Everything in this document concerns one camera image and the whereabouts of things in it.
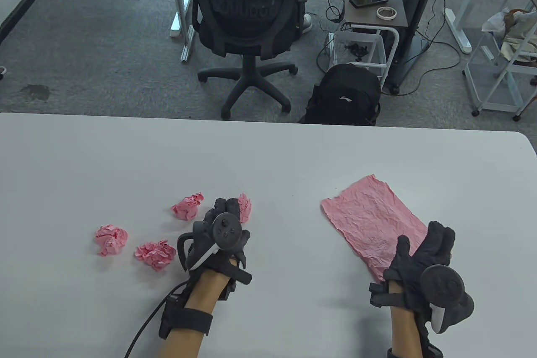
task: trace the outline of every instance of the office chair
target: office chair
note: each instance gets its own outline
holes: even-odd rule
[[[199,34],[200,42],[216,55],[227,53],[242,56],[241,68],[209,68],[198,72],[198,80],[207,82],[208,77],[226,78],[237,81],[228,99],[222,106],[223,120],[231,118],[231,108],[249,87],[256,87],[282,105],[282,112],[291,111],[291,103],[273,84],[264,77],[280,71],[296,75],[298,67],[293,63],[255,65],[255,58],[271,59],[288,51],[302,32],[304,3],[307,0],[281,0],[278,14],[263,24],[228,18],[214,11],[211,0],[193,0],[192,25]],[[203,18],[198,22],[198,6]]]

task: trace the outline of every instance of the chair base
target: chair base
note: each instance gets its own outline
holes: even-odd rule
[[[264,78],[285,70],[288,70],[295,76],[299,69],[293,63],[271,63],[256,67],[255,56],[244,55],[242,58],[242,68],[205,68],[198,72],[198,80],[207,82],[207,78],[215,77],[237,81],[228,99],[226,99],[226,102],[222,106],[221,116],[223,120],[231,118],[231,108],[249,87],[260,89],[282,105],[283,113],[289,113],[291,111],[291,102],[289,99]]]

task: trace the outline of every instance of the black glove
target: black glove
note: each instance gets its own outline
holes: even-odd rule
[[[405,235],[397,238],[397,247],[390,267],[384,270],[384,281],[397,281],[404,289],[403,304],[408,310],[426,314],[431,320],[431,308],[424,297],[420,279],[424,270],[435,264],[449,266],[455,232],[436,221],[429,222],[427,235],[414,255],[410,256],[410,241]]]

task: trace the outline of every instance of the white sneaker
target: white sneaker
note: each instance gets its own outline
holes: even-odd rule
[[[313,19],[311,19],[311,15],[304,14],[304,26],[302,28],[302,33],[305,34],[310,32],[311,28],[313,28]]]

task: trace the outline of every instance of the pink tissue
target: pink tissue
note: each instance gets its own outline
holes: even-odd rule
[[[321,206],[378,281],[395,255],[399,235],[410,239],[410,254],[422,243],[427,227],[374,175],[366,176]]]
[[[203,194],[196,193],[190,197],[185,197],[181,202],[174,205],[171,210],[178,220],[190,221],[198,213],[198,205],[203,201]]]
[[[102,226],[95,232],[95,241],[99,243],[101,256],[117,254],[127,243],[129,234],[124,229],[113,225]]]
[[[136,248],[134,257],[160,271],[170,264],[176,255],[176,250],[167,244],[167,240],[159,243],[148,242]]]
[[[239,222],[244,224],[248,222],[250,218],[250,213],[252,212],[252,202],[244,193],[238,197],[238,206],[240,207],[240,218]]]

